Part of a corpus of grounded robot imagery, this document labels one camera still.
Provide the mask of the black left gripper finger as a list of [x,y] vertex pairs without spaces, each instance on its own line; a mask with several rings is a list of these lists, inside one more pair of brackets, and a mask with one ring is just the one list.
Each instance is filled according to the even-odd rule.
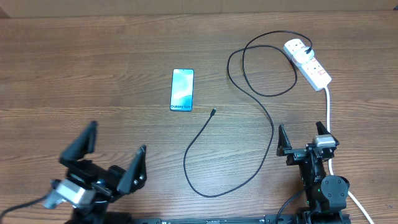
[[94,153],[97,133],[96,121],[91,121],[80,135],[61,153],[61,164],[76,162],[86,154]]
[[128,170],[123,174],[117,190],[120,194],[127,195],[143,188],[147,180],[146,172],[146,145],[142,145],[132,160]]

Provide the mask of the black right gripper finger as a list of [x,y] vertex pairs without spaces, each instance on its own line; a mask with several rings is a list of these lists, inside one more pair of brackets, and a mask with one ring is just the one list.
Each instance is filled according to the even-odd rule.
[[291,150],[292,150],[291,143],[289,141],[287,133],[285,132],[284,125],[281,124],[279,126],[279,140],[278,140],[276,155],[286,156],[287,154],[290,153]]
[[316,122],[318,135],[330,134],[329,130],[323,125],[321,121]]

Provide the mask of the blue Samsung Galaxy smartphone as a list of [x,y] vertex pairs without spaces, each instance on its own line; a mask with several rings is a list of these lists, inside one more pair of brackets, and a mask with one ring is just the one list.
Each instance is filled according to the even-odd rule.
[[193,69],[175,68],[173,70],[171,111],[191,111],[193,109],[194,74]]

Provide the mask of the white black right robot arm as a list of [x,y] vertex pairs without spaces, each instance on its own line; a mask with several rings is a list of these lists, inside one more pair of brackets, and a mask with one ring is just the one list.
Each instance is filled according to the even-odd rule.
[[[279,126],[277,155],[286,157],[288,166],[299,166],[303,190],[297,192],[281,206],[276,223],[350,223],[349,216],[343,215],[349,191],[349,181],[338,175],[328,175],[323,163],[334,158],[339,141],[317,122],[318,134],[304,148],[294,149],[284,126]],[[299,208],[296,214],[281,217],[284,208],[293,200],[306,195],[307,206]]]

